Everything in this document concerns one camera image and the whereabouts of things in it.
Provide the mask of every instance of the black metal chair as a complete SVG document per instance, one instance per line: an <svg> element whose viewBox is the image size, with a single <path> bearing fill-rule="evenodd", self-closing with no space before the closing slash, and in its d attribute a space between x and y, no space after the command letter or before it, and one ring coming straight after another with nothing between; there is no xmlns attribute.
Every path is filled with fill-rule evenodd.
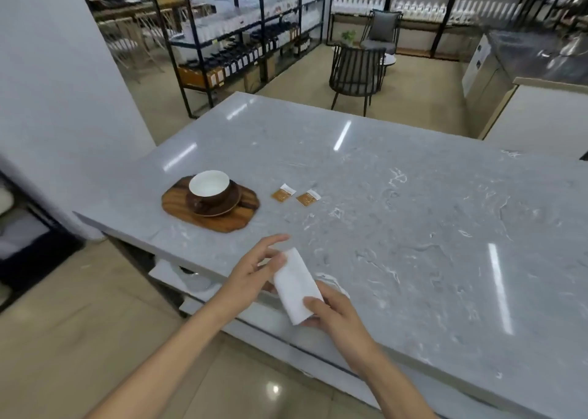
<svg viewBox="0 0 588 419"><path fill-rule="evenodd" d="M382 89L384 65L382 59L385 49L363 49L360 47L335 46L329 86L335 91L333 105L337 97L364 98L364 116L368 109L368 99Z"/></svg>
<svg viewBox="0 0 588 419"><path fill-rule="evenodd" d="M387 54L395 54L401 33L401 21L400 11L372 10L364 28L361 47L385 49Z"/></svg>

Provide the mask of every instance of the black counter top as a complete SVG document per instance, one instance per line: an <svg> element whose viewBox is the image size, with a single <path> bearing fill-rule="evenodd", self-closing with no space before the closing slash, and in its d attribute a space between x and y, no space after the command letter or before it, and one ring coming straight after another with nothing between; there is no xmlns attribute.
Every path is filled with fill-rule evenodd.
<svg viewBox="0 0 588 419"><path fill-rule="evenodd" d="M492 52L513 83L588 92L588 53L559 55L564 45L555 34L485 32ZM576 50L584 51L588 51L588 39Z"/></svg>

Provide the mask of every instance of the chair leg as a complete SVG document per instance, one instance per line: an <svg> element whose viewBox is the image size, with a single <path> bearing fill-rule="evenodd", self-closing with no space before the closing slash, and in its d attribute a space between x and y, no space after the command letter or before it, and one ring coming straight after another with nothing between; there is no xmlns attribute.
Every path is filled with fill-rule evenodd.
<svg viewBox="0 0 588 419"><path fill-rule="evenodd" d="M331 105L331 109L334 108L334 103L337 102L337 97L339 97L339 93L334 94L333 105Z"/></svg>

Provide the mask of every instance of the wooden serving tray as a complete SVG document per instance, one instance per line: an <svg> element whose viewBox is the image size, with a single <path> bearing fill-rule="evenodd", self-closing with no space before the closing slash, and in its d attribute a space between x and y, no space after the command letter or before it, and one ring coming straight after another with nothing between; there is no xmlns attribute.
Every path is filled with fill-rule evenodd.
<svg viewBox="0 0 588 419"><path fill-rule="evenodd" d="M214 217L198 216L186 204L186 196L189 192L188 184L192 178L193 176L181 178L163 194L161 206L166 213L195 226L221 233L229 233L233 230L243 229L259 208L259 199L255 192L237 184L241 188L242 196L234 209L229 213Z"/></svg>

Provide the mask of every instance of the hand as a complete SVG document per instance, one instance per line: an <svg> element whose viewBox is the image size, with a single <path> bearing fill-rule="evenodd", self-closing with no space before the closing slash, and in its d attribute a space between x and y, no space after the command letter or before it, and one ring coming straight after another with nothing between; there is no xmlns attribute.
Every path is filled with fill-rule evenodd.
<svg viewBox="0 0 588 419"><path fill-rule="evenodd" d="M324 282L316 285L325 302L315 297L305 297L304 306L316 317L302 322L303 326L314 326L330 335L349 367L364 378L369 362L381 350L365 329L349 298Z"/></svg>
<svg viewBox="0 0 588 419"><path fill-rule="evenodd" d="M290 235L287 234L261 238L253 249L239 260L229 278L209 302L221 310L225 322L228 323L247 309L261 290L273 289L268 280L286 264L286 256L269 246L289 238ZM266 258L270 260L260 266L259 263Z"/></svg>

